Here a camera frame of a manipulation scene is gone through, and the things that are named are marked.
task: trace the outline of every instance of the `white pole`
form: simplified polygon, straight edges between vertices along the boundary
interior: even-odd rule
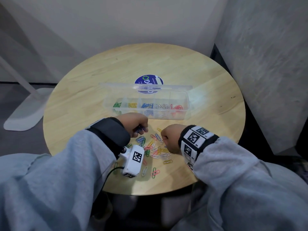
[[[7,63],[1,56],[0,56],[0,64],[36,99],[38,100],[42,99],[42,96],[40,95],[40,93],[38,93],[34,87],[32,87],[23,77],[21,77],[21,75],[13,67],[11,67],[10,64]]]

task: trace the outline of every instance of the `fist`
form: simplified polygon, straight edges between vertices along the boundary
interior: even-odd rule
[[[139,131],[139,134],[143,135],[144,132],[148,132],[148,118],[141,113],[125,113],[116,118],[123,124],[125,130],[127,130],[132,138],[138,136],[134,129],[139,125],[144,127],[144,130]]]
[[[170,151],[171,153],[181,154],[181,149],[179,147],[179,138],[182,131],[186,127],[187,126],[180,124],[173,124],[167,126],[161,131],[161,137],[163,138],[168,151]]]

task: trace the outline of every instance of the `table top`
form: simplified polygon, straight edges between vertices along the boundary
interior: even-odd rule
[[[207,56],[168,44],[125,45],[97,54],[72,69],[53,90],[44,112],[44,137],[52,155],[62,151],[77,131],[112,115],[102,103],[106,91],[100,82],[134,83],[146,74],[154,74],[167,85],[192,85],[188,91],[190,109],[185,120],[149,119],[149,133],[159,132],[170,124],[195,124],[218,136],[238,142],[245,124],[243,96],[231,75]],[[123,176],[114,171],[104,191],[127,195],[165,193],[197,181],[181,155],[171,155],[173,163],[144,157],[148,170],[144,177]],[[160,173],[152,178],[153,168]]]

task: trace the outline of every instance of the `gray sleeve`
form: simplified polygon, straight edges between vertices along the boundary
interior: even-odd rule
[[[92,203],[115,161],[94,133],[77,132],[62,152],[1,184],[2,228],[86,230]]]
[[[199,155],[193,172],[209,186],[212,230],[307,230],[308,204],[271,178],[264,162],[226,137]]]

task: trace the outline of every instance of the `concrete wall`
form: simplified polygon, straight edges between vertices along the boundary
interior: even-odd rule
[[[229,0],[215,39],[274,153],[308,116],[307,23],[308,0]]]
[[[29,82],[58,82],[125,44],[176,44],[210,55],[227,0],[0,0],[0,55]],[[12,79],[0,70],[0,81]]]

